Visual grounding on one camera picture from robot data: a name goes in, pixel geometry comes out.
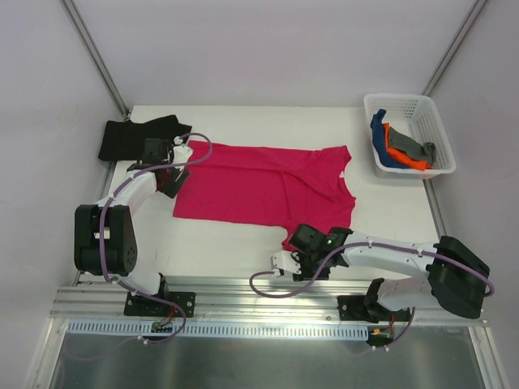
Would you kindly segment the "pink t shirt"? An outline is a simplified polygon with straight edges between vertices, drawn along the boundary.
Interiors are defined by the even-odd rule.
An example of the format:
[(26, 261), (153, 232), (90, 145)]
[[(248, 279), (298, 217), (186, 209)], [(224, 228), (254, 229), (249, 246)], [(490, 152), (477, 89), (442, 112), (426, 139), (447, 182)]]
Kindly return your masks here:
[(323, 233), (350, 227), (356, 199), (345, 183), (347, 147), (189, 145), (198, 162), (188, 168), (174, 217), (279, 227), (288, 235), (300, 224)]

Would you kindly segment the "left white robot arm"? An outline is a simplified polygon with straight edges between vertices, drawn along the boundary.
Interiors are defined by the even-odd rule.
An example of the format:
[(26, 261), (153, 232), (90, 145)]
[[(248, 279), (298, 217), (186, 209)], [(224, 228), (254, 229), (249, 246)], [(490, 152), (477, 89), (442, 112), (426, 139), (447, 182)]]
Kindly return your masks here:
[(175, 199), (189, 177), (185, 169), (193, 150), (184, 139), (146, 139), (143, 155), (127, 168), (112, 194), (75, 210), (74, 263), (78, 271), (123, 283), (132, 293), (144, 293), (151, 314), (169, 309), (165, 277), (137, 268), (138, 246), (132, 217), (156, 193)]

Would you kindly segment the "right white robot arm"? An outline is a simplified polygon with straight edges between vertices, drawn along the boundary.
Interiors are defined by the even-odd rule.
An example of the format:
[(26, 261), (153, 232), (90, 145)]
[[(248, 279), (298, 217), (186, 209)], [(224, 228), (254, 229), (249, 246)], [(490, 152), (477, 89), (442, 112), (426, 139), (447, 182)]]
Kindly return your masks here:
[(333, 267), (371, 267), (402, 276), (374, 279), (363, 299), (348, 304), (358, 320), (377, 323), (395, 314), (401, 321), (414, 308), (441, 307), (461, 318), (477, 319), (492, 294), (490, 268), (455, 237), (437, 243), (375, 240), (351, 229), (322, 233), (301, 224), (289, 239), (298, 252), (300, 280), (326, 280)]

